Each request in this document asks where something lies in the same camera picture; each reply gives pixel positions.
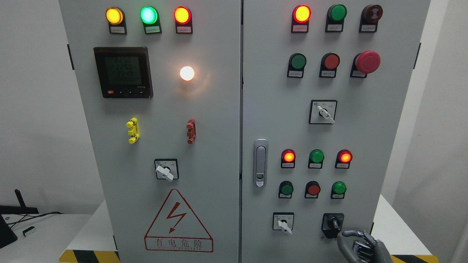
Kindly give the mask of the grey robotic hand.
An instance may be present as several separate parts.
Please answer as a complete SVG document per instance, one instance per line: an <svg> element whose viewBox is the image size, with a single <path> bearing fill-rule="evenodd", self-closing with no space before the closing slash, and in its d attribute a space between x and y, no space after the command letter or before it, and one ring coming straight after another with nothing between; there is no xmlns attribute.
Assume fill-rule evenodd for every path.
<svg viewBox="0 0 468 263"><path fill-rule="evenodd" d="M352 247L346 244L346 237L361 237L365 242L355 240ZM348 263L392 263L393 259L385 244L374 239L366 231L342 231L337 238L338 248Z"/></svg>

